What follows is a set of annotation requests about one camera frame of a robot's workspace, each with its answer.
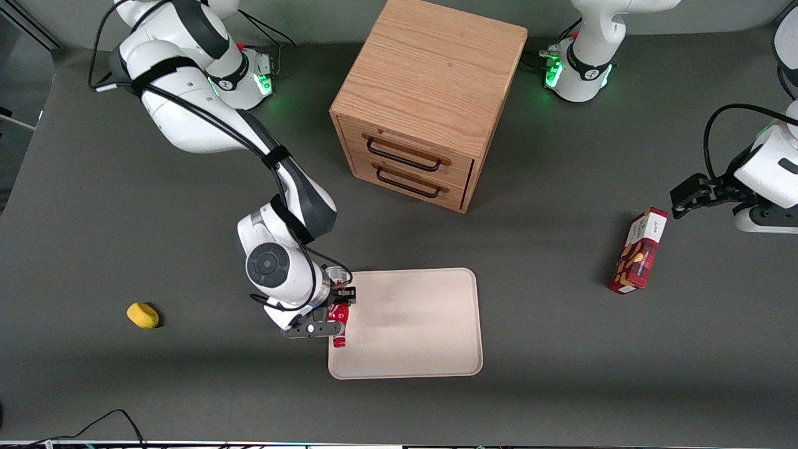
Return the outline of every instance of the velcro strap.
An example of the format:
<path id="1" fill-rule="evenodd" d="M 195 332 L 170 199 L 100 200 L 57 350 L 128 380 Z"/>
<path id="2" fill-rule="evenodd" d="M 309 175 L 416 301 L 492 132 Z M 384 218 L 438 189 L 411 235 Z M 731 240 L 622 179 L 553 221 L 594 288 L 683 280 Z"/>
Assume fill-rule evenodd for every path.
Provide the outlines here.
<path id="1" fill-rule="evenodd" d="M 266 167 L 274 169 L 276 168 L 278 162 L 290 156 L 291 153 L 288 153 L 288 149 L 280 145 L 275 149 L 272 149 L 266 156 L 261 157 L 260 160 Z"/>
<path id="2" fill-rule="evenodd" d="M 164 75 L 169 75 L 176 72 L 178 67 L 199 68 L 193 59 L 187 58 L 185 56 L 175 56 L 174 58 L 164 59 L 163 61 L 152 66 L 150 70 L 147 70 L 133 80 L 131 85 L 133 92 L 141 97 L 141 94 L 144 92 L 144 88 L 147 87 L 151 82 L 163 77 Z"/>
<path id="3" fill-rule="evenodd" d="M 277 217 L 280 217 L 288 229 L 294 231 L 294 235 L 299 239 L 302 244 L 309 244 L 314 240 L 314 238 L 310 235 L 307 228 L 304 224 L 297 217 L 291 213 L 290 210 L 282 203 L 282 199 L 280 199 L 279 195 L 275 195 L 274 198 L 271 199 L 269 202 L 271 208 L 277 214 Z"/>

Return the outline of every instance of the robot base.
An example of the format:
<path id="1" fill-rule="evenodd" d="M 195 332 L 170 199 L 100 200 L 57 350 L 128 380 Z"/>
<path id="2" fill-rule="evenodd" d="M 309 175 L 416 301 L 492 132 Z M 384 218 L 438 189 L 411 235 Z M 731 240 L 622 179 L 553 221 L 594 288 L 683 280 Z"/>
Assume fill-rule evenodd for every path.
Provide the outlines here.
<path id="1" fill-rule="evenodd" d="M 574 103 L 589 101 L 599 90 L 606 85 L 607 77 L 610 75 L 612 66 L 607 67 L 603 74 L 597 74 L 596 78 L 585 81 L 579 72 L 571 66 L 567 58 L 562 58 L 565 49 L 573 42 L 571 38 L 564 39 L 558 44 L 549 46 L 548 54 L 560 55 L 560 57 L 549 57 L 554 59 L 554 65 L 546 72 L 543 85 L 548 89 L 554 90 L 563 100 Z"/>
<path id="2" fill-rule="evenodd" d="M 271 60 L 269 55 L 260 54 L 253 49 L 242 50 L 247 58 L 247 72 L 238 85 L 233 86 L 229 81 L 219 81 L 219 84 L 208 79 L 214 91 L 231 108 L 249 110 L 270 96 L 274 92 L 274 78 L 271 75 Z"/>

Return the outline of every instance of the metal handle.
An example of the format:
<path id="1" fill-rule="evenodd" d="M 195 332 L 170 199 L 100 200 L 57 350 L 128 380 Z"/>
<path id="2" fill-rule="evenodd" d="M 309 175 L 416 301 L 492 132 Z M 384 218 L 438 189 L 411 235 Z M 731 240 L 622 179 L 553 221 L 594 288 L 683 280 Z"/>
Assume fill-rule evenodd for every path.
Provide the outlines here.
<path id="1" fill-rule="evenodd" d="M 388 179 L 386 177 L 381 177 L 380 173 L 382 173 L 382 167 L 377 167 L 377 179 L 378 180 L 380 180 L 380 181 L 382 181 L 382 182 L 384 182 L 386 184 L 390 184 L 390 185 L 392 185 L 394 187 L 398 187 L 399 189 L 404 189 L 404 190 L 407 190 L 409 192 L 413 192 L 413 193 L 415 193 L 417 195 L 421 195 L 423 197 L 427 197 L 427 198 L 437 197 L 438 193 L 440 193 L 440 190 L 441 190 L 441 187 L 436 187 L 435 188 L 435 193 L 425 192 L 424 190 L 419 190 L 419 189 L 416 189 L 414 187 L 410 187 L 409 185 L 404 185 L 401 182 L 396 182 L 396 181 L 390 180 L 390 179 Z"/>
<path id="2" fill-rule="evenodd" d="M 440 163 L 441 163 L 440 158 L 438 158 L 435 165 L 430 167 L 429 165 L 419 164 L 418 162 L 411 161 L 410 159 L 404 159 L 403 157 L 399 157 L 391 153 L 386 153 L 385 151 L 380 151 L 379 149 L 375 149 L 374 147 L 371 146 L 371 144 L 373 143 L 374 143 L 373 137 L 369 137 L 369 140 L 365 143 L 365 147 L 369 149 L 369 153 L 382 156 L 385 159 L 390 159 L 391 161 L 396 161 L 405 165 L 410 165 L 414 169 L 424 170 L 425 172 L 434 172 L 440 168 Z"/>

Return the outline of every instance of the gray table surface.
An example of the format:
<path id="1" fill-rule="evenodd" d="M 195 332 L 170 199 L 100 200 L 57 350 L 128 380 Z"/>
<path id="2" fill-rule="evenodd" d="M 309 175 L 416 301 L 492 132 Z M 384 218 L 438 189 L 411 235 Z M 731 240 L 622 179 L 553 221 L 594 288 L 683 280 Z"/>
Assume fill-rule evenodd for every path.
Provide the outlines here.
<path id="1" fill-rule="evenodd" d="M 58 55 L 0 218 L 0 437 L 124 407 L 148 439 L 795 447 L 798 238 L 697 211 L 667 225 L 647 289 L 606 288 L 630 219 L 703 171 L 709 115 L 788 105 L 772 32 L 628 38 L 584 105 L 520 69 L 467 215 L 350 175 L 327 109 L 358 46 L 285 49 L 255 114 L 338 204 L 314 247 L 477 276 L 484 369 L 449 379 L 337 381 L 324 342 L 280 337 L 234 246 L 271 175 L 243 151 L 174 149 L 134 97 L 85 88 L 85 51 Z M 767 122 L 728 113 L 718 166 Z M 132 326 L 134 301 L 166 325 Z M 118 419 L 86 437 L 132 433 Z"/>

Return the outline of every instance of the black cable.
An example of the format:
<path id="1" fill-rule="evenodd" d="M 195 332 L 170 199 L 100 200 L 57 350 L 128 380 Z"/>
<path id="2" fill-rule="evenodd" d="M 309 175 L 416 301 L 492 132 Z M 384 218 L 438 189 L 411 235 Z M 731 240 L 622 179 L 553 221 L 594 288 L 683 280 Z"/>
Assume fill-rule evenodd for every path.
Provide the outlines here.
<path id="1" fill-rule="evenodd" d="M 136 20 L 136 23 L 133 24 L 133 27 L 130 29 L 130 34 L 133 34 L 133 31 L 138 30 L 139 25 L 150 16 L 150 14 L 154 13 L 158 8 L 161 8 L 164 4 L 171 2 L 172 0 L 160 0 L 155 6 L 148 9 L 144 14 L 139 17 L 139 20 Z"/>
<path id="2" fill-rule="evenodd" d="M 87 425 L 86 427 L 83 427 L 81 429 L 81 431 L 79 431 L 75 435 L 51 436 L 49 438 L 45 438 L 45 439 L 40 439 L 38 441 L 34 441 L 33 443 L 28 443 L 28 444 L 26 444 L 24 446 L 19 447 L 19 449 L 28 449 L 29 447 L 37 446 L 37 445 L 42 444 L 45 441 L 49 441 L 51 439 L 59 440 L 59 439 L 74 439 L 74 438 L 77 438 L 77 437 L 83 435 L 83 432 L 85 432 L 88 429 L 90 429 L 91 426 L 93 426 L 94 424 L 99 423 L 100 421 L 102 421 L 105 418 L 108 418 L 110 415 L 112 415 L 112 414 L 114 414 L 116 412 L 120 412 L 122 415 L 124 415 L 125 418 L 127 418 L 128 422 L 130 423 L 130 427 L 132 427 L 133 431 L 136 432 L 136 438 L 139 440 L 139 444 L 141 445 L 141 447 L 143 449 L 147 449 L 147 445 L 144 444 L 144 436 L 141 435 L 141 431 L 139 431 L 139 427 L 136 425 L 135 422 L 133 422 L 133 419 L 130 417 L 130 415 L 128 415 L 128 412 L 126 412 L 125 410 L 123 410 L 121 408 L 115 408 L 115 409 L 109 411 L 108 413 L 102 415 L 101 417 L 95 419 L 94 421 L 89 423 L 89 425 Z"/>
<path id="3" fill-rule="evenodd" d="M 100 46 L 100 36 L 102 35 L 102 30 L 105 28 L 105 23 L 108 21 L 108 18 L 111 17 L 114 11 L 120 5 L 124 5 L 126 2 L 130 2 L 131 0 L 120 0 L 118 3 L 114 3 L 105 14 L 102 16 L 102 20 L 100 20 L 100 26 L 97 27 L 97 36 L 94 37 L 94 49 L 92 50 L 92 59 L 89 63 L 89 88 L 91 90 L 95 90 L 96 86 L 92 84 L 92 77 L 94 75 L 94 65 L 97 63 L 97 47 Z"/>
<path id="4" fill-rule="evenodd" d="M 526 67 L 529 67 L 530 69 L 534 69 L 534 70 L 541 70 L 541 71 L 543 71 L 543 70 L 544 70 L 544 68 L 543 68 L 543 67 L 541 67 L 541 66 L 536 66 L 536 65 L 534 65 L 534 64 L 532 64 L 532 63 L 530 63 L 530 62 L 524 61 L 524 59 L 523 59 L 523 58 L 519 59 L 519 60 L 518 60 L 518 62 L 520 62 L 521 64 L 524 64 Z"/>
<path id="5" fill-rule="evenodd" d="M 249 23 L 251 23 L 252 25 L 254 25 L 254 26 L 255 26 L 255 28 L 257 28 L 257 29 L 258 29 L 258 30 L 259 30 L 261 33 L 263 33 L 263 34 L 264 34 L 264 35 L 265 35 L 267 38 L 269 38 L 269 40 L 270 40 L 270 41 L 272 41 L 272 42 L 273 42 L 273 43 L 274 43 L 274 44 L 275 44 L 277 47 L 280 47 L 280 46 L 282 46 L 282 44 L 280 44 L 280 42 L 277 42 L 277 40 L 276 40 L 276 39 L 274 39 L 273 37 L 271 37 L 271 34 L 269 34 L 269 32 L 268 32 L 268 31 L 266 31 L 266 30 L 264 30 L 263 28 L 261 28 L 261 27 L 260 27 L 260 25 L 258 25 L 258 23 L 257 23 L 255 20 L 253 20 L 253 19 L 252 19 L 252 17 L 250 17 L 250 16 L 247 16 L 247 15 L 246 15 L 244 12 L 242 12 L 242 11 L 239 11 L 239 12 L 241 13 L 241 15 L 243 15 L 243 16 L 244 16 L 244 18 L 245 18 L 246 20 L 248 20 L 248 21 L 249 21 Z"/>
<path id="6" fill-rule="evenodd" d="M 573 31 L 573 30 L 574 30 L 574 28 L 576 28 L 576 26 L 577 26 L 578 24 L 580 24 L 580 23 L 582 23 L 582 18 L 581 18 L 581 17 L 580 17 L 580 18 L 578 18 L 578 19 L 576 19 L 576 22 L 572 23 L 572 24 L 571 24 L 571 26 L 569 26 L 569 27 L 567 27 L 565 30 L 563 30 L 563 32 L 559 34 L 559 38 L 560 38 L 560 39 L 562 39 L 562 38 L 565 38 L 565 37 L 568 35 L 568 33 L 570 33 L 571 31 Z"/>
<path id="7" fill-rule="evenodd" d="M 709 174 L 709 177 L 712 179 L 712 181 L 715 184 L 717 184 L 717 177 L 715 176 L 715 171 L 712 169 L 712 161 L 709 159 L 709 131 L 712 129 L 712 124 L 717 119 L 717 116 L 721 115 L 723 111 L 729 109 L 746 109 L 749 111 L 766 115 L 768 117 L 775 118 L 777 120 L 784 121 L 786 123 L 789 123 L 790 125 L 798 126 L 798 120 L 796 120 L 795 118 L 787 117 L 782 113 L 778 113 L 774 110 L 770 110 L 756 105 L 748 105 L 745 103 L 732 103 L 718 108 L 712 114 L 709 120 L 706 122 L 706 127 L 704 128 L 704 163 L 706 164 L 706 171 Z"/>
<path id="8" fill-rule="evenodd" d="M 241 14 L 243 14 L 243 16 L 244 16 L 244 17 L 246 17 L 246 18 L 249 18 L 249 19 L 252 19 L 252 20 L 256 21 L 257 23 L 259 23 L 259 24 L 261 24 L 261 25 L 265 26 L 265 27 L 266 27 L 266 28 L 268 28 L 269 30 L 272 30 L 272 31 L 274 31 L 275 33 L 279 34 L 280 36 L 283 36 L 284 38 L 288 39 L 288 42 L 290 42 L 292 46 L 296 46 L 296 45 L 297 45 L 297 43 L 296 43 L 296 42 L 294 42 L 294 39 L 292 39 L 292 38 L 289 38 L 289 37 L 288 37 L 288 35 L 287 35 L 287 34 L 285 34 L 285 33 L 283 33 L 282 31 L 280 31 L 280 30 L 278 30 L 278 29 L 274 28 L 273 26 L 269 26 L 269 25 L 268 25 L 268 24 L 266 24 L 266 23 L 263 23 L 262 21 L 258 20 L 258 18 L 256 18 L 256 17 L 253 17 L 253 16 L 249 15 L 249 13 L 247 13 L 247 12 L 246 12 L 246 11 L 244 11 L 244 10 L 241 10 L 241 9 L 239 9 L 239 12 L 240 12 Z"/>
<path id="9" fill-rule="evenodd" d="M 790 98 L 795 101 L 796 95 L 792 92 L 792 89 L 789 88 L 787 82 L 784 80 L 784 71 L 781 67 L 776 68 L 776 77 L 779 78 L 779 84 L 781 84 L 781 88 L 790 96 Z"/>
<path id="10" fill-rule="evenodd" d="M 112 83 L 112 84 L 130 85 L 131 83 L 130 82 L 118 82 L 118 83 Z M 258 149 L 258 147 L 255 146 L 255 144 L 253 144 L 249 139 L 244 137 L 237 130 L 233 129 L 228 124 L 224 123 L 217 116 L 213 115 L 212 113 L 208 112 L 207 110 L 202 109 L 199 106 L 194 105 L 191 102 L 184 100 L 183 98 L 177 97 L 176 95 L 174 95 L 172 93 L 169 93 L 169 92 L 167 92 L 165 90 L 162 90 L 162 89 L 160 89 L 158 87 L 155 87 L 152 84 L 144 87 L 144 89 L 149 90 L 149 91 L 151 91 L 151 92 L 155 93 L 156 95 L 159 95 L 159 96 L 161 96 L 163 98 L 166 98 L 167 100 L 174 102 L 178 106 L 183 107 L 184 109 L 194 113 L 198 117 L 200 117 L 203 120 L 205 120 L 207 123 L 215 126 L 217 129 L 219 129 L 223 133 L 226 133 L 230 138 L 232 138 L 233 140 L 235 140 L 238 143 L 240 143 L 244 148 L 249 149 L 252 153 L 254 153 L 259 158 L 263 155 L 260 152 L 260 150 Z M 277 174 L 277 170 L 271 168 L 271 172 L 274 175 L 275 180 L 277 182 L 277 186 L 278 186 L 279 192 L 280 192 L 280 198 L 281 198 L 283 204 L 288 206 L 288 201 L 287 201 L 287 198 L 286 198 L 285 188 L 283 187 L 282 181 L 280 180 L 280 178 L 279 178 L 279 176 Z M 269 308 L 273 308 L 275 310 L 280 310 L 280 311 L 283 311 L 283 312 L 296 312 L 298 310 L 301 310 L 305 306 L 307 306 L 313 300 L 313 296 L 314 296 L 315 290 L 316 290 L 317 280 L 316 280 L 316 271 L 315 271 L 314 266 L 313 266 L 313 261 L 311 260 L 310 254 L 308 253 L 309 248 L 307 248 L 296 237 L 296 234 L 294 233 L 293 229 L 291 229 L 291 228 L 287 228 L 287 229 L 288 229 L 289 234 L 291 235 L 291 238 L 293 238 L 294 241 L 296 241 L 298 243 L 299 248 L 302 250 L 302 254 L 305 256 L 305 260 L 307 261 L 308 265 L 310 266 L 310 276 L 311 276 L 310 294 L 308 295 L 308 298 L 305 300 L 305 302 L 301 306 L 298 306 L 296 308 L 286 308 L 286 307 L 283 307 L 282 305 L 274 306 L 272 304 L 264 304 L 264 305 L 266 305 Z M 322 257 L 326 258 L 327 260 L 331 260 L 327 256 L 323 256 L 322 255 Z M 345 269 L 346 269 L 346 271 L 348 273 L 351 273 L 348 268 L 345 268 Z"/>
<path id="11" fill-rule="evenodd" d="M 108 81 L 108 78 L 110 78 L 110 77 L 111 77 L 111 75 L 112 75 L 112 74 L 111 74 L 111 72 L 108 72 L 108 73 L 106 73 L 106 74 L 105 74 L 105 76 L 104 76 L 104 77 L 102 77 L 102 78 L 100 78 L 100 81 L 98 81 L 97 83 L 101 83 L 101 82 L 106 82 L 106 81 Z"/>
<path id="12" fill-rule="evenodd" d="M 327 261 L 328 261 L 328 262 L 330 262 L 331 264 L 333 264 L 333 265 L 336 265 L 336 266 L 338 266 L 338 267 L 341 267 L 341 268 L 343 268 L 343 269 L 344 269 L 344 271 L 346 272 L 346 274 L 347 274 L 347 275 L 349 275 L 349 279 L 346 281 L 346 283 L 348 284 L 349 282 L 352 282 L 352 279 L 354 278 L 354 276 L 352 275 L 352 271 L 351 271 L 351 270 L 349 270 L 349 268 L 347 268 L 347 267 L 346 267 L 346 265 L 342 264 L 341 262 L 338 262 L 337 260 L 333 259 L 332 257 L 325 256 L 324 254 L 321 254 L 320 252 L 316 251 L 316 250 L 315 250 L 315 249 L 313 249 L 313 248 L 310 248 L 310 247 L 309 247 L 307 250 L 308 250 L 308 251 L 310 251 L 310 252 L 312 252 L 312 253 L 313 253 L 313 254 L 315 254 L 316 256 L 319 256 L 319 257 L 321 257 L 322 259 L 325 259 L 325 260 L 327 260 Z"/>

